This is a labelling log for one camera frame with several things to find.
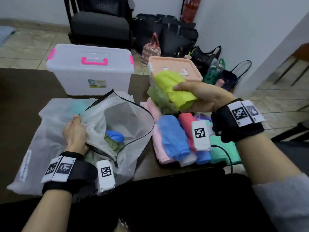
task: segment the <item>pink patterned bag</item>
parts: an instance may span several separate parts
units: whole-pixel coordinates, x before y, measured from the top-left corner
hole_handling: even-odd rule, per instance
[[[157,34],[154,32],[150,43],[147,43],[143,47],[143,52],[141,54],[141,62],[148,64],[148,58],[150,56],[161,56],[161,49],[159,45],[159,40]]]

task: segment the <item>hand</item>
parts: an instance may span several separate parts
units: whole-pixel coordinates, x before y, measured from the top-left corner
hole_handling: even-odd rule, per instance
[[[77,152],[84,156],[88,147],[86,146],[85,128],[81,122],[82,119],[78,115],[73,116],[73,120],[66,124],[62,134],[66,139],[65,151]]]
[[[213,112],[230,103],[236,97],[230,92],[215,85],[203,82],[181,82],[173,90],[187,90],[199,98],[187,112]]]

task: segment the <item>forearm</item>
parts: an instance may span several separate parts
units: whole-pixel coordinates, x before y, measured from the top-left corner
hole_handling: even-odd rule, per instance
[[[46,191],[22,232],[66,231],[71,203],[72,194],[68,191]]]
[[[236,143],[242,163],[253,184],[285,180],[301,174],[289,158],[262,133]]]

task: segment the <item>gray sleeve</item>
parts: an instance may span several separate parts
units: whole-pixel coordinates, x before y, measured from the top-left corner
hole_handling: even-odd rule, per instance
[[[309,231],[309,178],[302,174],[252,186],[279,232]]]

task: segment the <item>black pants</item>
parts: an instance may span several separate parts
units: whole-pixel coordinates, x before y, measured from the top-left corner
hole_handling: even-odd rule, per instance
[[[0,205],[1,231],[21,231],[40,198]],[[113,231],[118,218],[133,231],[276,231],[249,178],[220,168],[117,187],[73,204],[68,231]]]

